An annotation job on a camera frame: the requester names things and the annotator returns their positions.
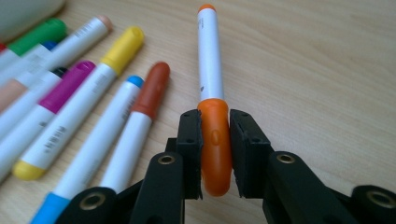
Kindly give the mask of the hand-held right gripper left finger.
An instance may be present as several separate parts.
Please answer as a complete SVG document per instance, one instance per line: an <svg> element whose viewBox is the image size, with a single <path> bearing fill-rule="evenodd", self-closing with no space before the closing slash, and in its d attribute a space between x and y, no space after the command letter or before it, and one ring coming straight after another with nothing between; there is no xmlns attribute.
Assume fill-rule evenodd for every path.
<svg viewBox="0 0 396 224"><path fill-rule="evenodd" d="M193 109L180 116L177 137L150 160L130 224L184 224L185 202L202 197L202 146L201 114Z"/></svg>

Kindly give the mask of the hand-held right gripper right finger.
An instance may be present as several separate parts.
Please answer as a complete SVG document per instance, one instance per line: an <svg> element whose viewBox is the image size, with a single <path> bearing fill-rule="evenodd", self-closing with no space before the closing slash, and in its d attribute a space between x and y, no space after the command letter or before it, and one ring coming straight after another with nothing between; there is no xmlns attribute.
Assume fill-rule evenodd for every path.
<svg viewBox="0 0 396 224"><path fill-rule="evenodd" d="M230 132L239 195L261 199L269 224L359 224L300 157L273 150L248 113L230 112Z"/></svg>

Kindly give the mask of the rust brown marker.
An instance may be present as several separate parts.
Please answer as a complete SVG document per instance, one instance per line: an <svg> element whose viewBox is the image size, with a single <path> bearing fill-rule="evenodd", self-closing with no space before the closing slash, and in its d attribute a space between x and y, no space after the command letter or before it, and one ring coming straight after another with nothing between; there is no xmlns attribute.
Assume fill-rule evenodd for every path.
<svg viewBox="0 0 396 224"><path fill-rule="evenodd" d="M113 154L99 184L122 192L129 186L134 168L155 120L170 77L167 63L155 63L131 109Z"/></svg>

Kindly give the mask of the light blue marker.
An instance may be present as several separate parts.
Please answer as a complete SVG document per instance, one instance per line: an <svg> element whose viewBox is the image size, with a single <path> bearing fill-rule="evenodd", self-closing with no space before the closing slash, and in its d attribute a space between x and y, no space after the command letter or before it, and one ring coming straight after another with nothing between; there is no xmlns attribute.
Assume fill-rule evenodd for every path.
<svg viewBox="0 0 396 224"><path fill-rule="evenodd" d="M88 187L125 124L128 111L143 83L141 77L130 76L120 85L77 156L56 188L46 196L30 224L54 224L71 200Z"/></svg>

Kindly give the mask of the orange marker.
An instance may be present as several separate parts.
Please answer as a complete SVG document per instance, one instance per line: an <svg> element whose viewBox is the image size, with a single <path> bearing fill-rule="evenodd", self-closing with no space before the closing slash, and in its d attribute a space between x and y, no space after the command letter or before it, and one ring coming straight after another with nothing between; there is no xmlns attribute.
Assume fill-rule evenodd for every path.
<svg viewBox="0 0 396 224"><path fill-rule="evenodd" d="M204 145L201 172L205 190L219 197L230 187L232 172L228 105L224 100L216 9L202 5L197 13L200 103Z"/></svg>

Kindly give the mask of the yellow marker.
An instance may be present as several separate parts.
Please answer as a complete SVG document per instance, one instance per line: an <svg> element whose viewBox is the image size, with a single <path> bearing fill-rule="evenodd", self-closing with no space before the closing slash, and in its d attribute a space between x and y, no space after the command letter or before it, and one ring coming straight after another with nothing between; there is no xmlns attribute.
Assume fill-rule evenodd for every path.
<svg viewBox="0 0 396 224"><path fill-rule="evenodd" d="M141 28L132 26L123 32L55 118L14 163L14 176L31 181L48 171L77 128L112 82L121 75L143 43L144 33Z"/></svg>

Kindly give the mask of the row of coloured markers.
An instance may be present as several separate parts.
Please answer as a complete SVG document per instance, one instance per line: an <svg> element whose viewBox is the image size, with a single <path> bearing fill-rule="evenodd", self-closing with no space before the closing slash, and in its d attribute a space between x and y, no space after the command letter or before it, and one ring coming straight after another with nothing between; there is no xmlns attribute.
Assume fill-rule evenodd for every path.
<svg viewBox="0 0 396 224"><path fill-rule="evenodd" d="M139 51L143 42L144 33L141 28L132 26L124 31L99 65L14 164L14 176L31 181L37 180L48 171L110 84ZM138 96L142 84L141 77L129 77L121 84L77 157L69 165L57 187L49 192L29 224L54 224L71 200L88 187L125 124L132 101Z"/></svg>

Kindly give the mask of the magenta marker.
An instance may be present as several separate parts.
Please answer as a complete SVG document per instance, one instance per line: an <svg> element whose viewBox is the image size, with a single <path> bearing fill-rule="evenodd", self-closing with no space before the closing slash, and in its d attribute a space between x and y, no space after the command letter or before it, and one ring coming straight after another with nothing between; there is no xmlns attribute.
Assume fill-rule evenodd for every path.
<svg viewBox="0 0 396 224"><path fill-rule="evenodd" d="M0 183L9 176L12 166L23 151L57 115L94 68L95 64L90 61L75 64L0 140Z"/></svg>

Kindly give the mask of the black marker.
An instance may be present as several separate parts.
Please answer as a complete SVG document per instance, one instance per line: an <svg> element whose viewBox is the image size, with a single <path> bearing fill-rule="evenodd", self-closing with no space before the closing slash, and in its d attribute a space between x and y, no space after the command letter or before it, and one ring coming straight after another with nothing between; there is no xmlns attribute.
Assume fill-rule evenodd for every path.
<svg viewBox="0 0 396 224"><path fill-rule="evenodd" d="M0 114L0 140L37 104L41 97L62 80L66 72L67 69L64 67L46 72Z"/></svg>

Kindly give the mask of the pale pink marker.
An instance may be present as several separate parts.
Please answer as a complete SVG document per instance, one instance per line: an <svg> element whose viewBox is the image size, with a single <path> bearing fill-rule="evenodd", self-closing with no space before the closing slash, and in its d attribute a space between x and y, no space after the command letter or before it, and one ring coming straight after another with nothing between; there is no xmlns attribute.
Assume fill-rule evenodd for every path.
<svg viewBox="0 0 396 224"><path fill-rule="evenodd" d="M51 54L44 58L43 63L30 66L26 71L0 86L0 113L46 72L58 67L67 67L111 30L112 22L107 16L92 18L53 48Z"/></svg>

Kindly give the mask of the dark blue marker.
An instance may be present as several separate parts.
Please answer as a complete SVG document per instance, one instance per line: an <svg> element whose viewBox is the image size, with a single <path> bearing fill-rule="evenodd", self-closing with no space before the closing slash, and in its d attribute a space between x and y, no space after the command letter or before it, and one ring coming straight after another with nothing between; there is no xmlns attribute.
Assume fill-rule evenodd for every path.
<svg viewBox="0 0 396 224"><path fill-rule="evenodd" d="M30 66L43 63L44 58L50 55L52 49L57 45L57 42L46 41L42 44L37 44L22 56L18 56L8 49L0 53L0 86L26 71Z"/></svg>

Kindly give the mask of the white plastic storage bin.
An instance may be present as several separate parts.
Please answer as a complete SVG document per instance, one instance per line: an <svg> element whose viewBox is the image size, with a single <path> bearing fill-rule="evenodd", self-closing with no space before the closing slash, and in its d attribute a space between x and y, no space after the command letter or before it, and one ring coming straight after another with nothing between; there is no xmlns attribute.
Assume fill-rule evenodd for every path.
<svg viewBox="0 0 396 224"><path fill-rule="evenodd" d="M0 0L0 42L7 43L57 13L65 0Z"/></svg>

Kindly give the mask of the light green marker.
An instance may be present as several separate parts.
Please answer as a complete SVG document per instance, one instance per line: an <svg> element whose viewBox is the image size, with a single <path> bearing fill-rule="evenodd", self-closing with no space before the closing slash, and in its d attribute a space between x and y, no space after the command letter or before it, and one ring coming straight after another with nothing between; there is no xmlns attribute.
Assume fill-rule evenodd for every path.
<svg viewBox="0 0 396 224"><path fill-rule="evenodd" d="M65 36L66 25L63 21L56 18L43 21L31 31L7 44L7 47L0 52L0 70L14 63L36 45L47 41L59 42Z"/></svg>

